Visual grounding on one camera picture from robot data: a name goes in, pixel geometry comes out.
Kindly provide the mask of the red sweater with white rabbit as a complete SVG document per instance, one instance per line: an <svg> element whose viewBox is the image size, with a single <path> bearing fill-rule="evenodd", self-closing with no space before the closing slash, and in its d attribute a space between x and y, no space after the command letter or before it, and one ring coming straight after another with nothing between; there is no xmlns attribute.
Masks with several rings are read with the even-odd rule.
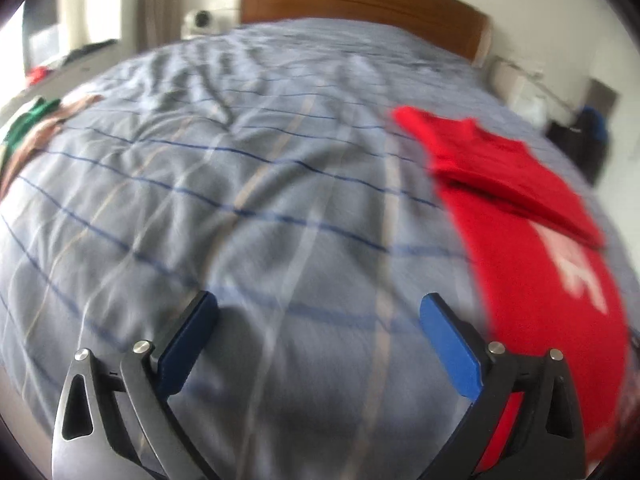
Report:
<svg viewBox="0 0 640 480"><path fill-rule="evenodd" d="M427 151L427 171L471 259L490 336L529 356L563 352L587 458L600 460L622 422L630 342L596 222L525 143L472 118L410 106L395 108L393 118Z"/></svg>

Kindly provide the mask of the green and brown clothes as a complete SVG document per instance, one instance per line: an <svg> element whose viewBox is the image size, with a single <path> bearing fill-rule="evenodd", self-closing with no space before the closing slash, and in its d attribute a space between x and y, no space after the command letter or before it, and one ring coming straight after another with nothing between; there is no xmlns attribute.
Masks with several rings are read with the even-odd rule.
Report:
<svg viewBox="0 0 640 480"><path fill-rule="evenodd" d="M20 172L70 118L102 100L100 94L90 94L70 103L38 98L29 110L11 122L1 141L1 198L6 197Z"/></svg>

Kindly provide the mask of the grey striped bed duvet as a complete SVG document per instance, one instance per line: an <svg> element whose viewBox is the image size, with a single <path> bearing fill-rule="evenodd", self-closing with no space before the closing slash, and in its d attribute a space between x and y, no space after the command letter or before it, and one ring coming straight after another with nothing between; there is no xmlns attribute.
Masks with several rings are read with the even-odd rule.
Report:
<svg viewBox="0 0 640 480"><path fill-rule="evenodd" d="M170 405L222 478L416 478L468 405L420 300L488 322L398 105L525 142L582 196L639 324L636 272L578 171L468 62L401 29L246 26L130 58L80 93L101 101L1 204L1 367L38 460L75 351L116 358L206 289L220 323Z"/></svg>

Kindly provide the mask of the black and blue jacket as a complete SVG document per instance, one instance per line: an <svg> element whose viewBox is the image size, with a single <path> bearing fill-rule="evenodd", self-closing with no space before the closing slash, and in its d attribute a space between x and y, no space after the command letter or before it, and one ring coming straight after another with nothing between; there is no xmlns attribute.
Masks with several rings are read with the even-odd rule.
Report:
<svg viewBox="0 0 640 480"><path fill-rule="evenodd" d="M546 132L552 142L595 186L608 158L610 137L605 118L591 106L585 106L569 126L552 122Z"/></svg>

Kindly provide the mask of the white plastic bag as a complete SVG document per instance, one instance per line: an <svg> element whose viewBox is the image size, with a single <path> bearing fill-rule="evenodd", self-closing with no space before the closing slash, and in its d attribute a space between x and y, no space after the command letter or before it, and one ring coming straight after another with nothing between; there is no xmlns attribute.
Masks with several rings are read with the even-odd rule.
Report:
<svg viewBox="0 0 640 480"><path fill-rule="evenodd" d="M513 110L536 129L541 129L547 123L547 104L542 96L519 96Z"/></svg>

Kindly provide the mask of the white window desk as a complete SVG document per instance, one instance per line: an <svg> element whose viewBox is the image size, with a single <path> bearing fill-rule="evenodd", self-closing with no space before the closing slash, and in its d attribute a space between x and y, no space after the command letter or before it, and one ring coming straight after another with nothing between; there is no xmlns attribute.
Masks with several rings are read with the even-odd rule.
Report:
<svg viewBox="0 0 640 480"><path fill-rule="evenodd" d="M47 100L64 98L75 88L141 51L140 47L120 40L108 40L103 44L89 44L87 47L76 49L70 62L58 66L43 80L25 88L2 105L1 125L6 124L23 105L32 102L38 96Z"/></svg>

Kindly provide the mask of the white nightstand cabinet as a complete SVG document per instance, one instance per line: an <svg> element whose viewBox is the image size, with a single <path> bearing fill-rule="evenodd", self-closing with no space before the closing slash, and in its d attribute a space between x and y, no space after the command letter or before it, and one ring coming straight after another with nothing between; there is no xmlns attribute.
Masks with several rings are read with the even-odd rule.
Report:
<svg viewBox="0 0 640 480"><path fill-rule="evenodd" d="M494 95L513 113L514 102L519 96L542 96L547 104L548 120L537 130L544 130L552 122L566 125L575 119L574 108L546 86L541 75L528 72L505 58L496 56L492 61L488 84Z"/></svg>

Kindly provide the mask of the beige curtain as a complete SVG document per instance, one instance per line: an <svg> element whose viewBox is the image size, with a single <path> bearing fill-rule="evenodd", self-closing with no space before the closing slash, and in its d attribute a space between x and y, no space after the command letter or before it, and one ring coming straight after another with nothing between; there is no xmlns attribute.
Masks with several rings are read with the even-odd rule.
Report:
<svg viewBox="0 0 640 480"><path fill-rule="evenodd" d="M180 38L181 0L139 0L138 49L146 51Z"/></svg>

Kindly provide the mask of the brown wooden headboard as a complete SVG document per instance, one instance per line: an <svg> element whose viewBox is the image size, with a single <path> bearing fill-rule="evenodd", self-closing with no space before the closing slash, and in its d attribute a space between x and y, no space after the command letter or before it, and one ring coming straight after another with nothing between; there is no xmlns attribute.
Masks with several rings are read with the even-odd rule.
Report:
<svg viewBox="0 0 640 480"><path fill-rule="evenodd" d="M394 26L480 67L492 43L490 17L460 0L240 0L243 25L334 18Z"/></svg>

